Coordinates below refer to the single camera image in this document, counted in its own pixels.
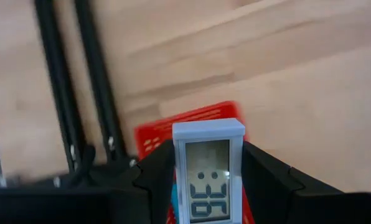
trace wooden floor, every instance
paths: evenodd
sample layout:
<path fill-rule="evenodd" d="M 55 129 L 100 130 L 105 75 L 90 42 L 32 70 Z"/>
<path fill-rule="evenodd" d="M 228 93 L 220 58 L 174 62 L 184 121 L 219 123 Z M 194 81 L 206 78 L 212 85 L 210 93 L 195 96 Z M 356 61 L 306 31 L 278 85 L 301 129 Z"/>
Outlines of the wooden floor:
<path fill-rule="evenodd" d="M 55 2 L 103 162 L 72 1 Z M 235 100 L 253 144 L 342 190 L 371 190 L 371 0 L 93 5 L 130 153 L 135 126 Z M 0 0 L 0 156 L 6 174 L 30 179 L 67 169 L 30 0 Z"/>

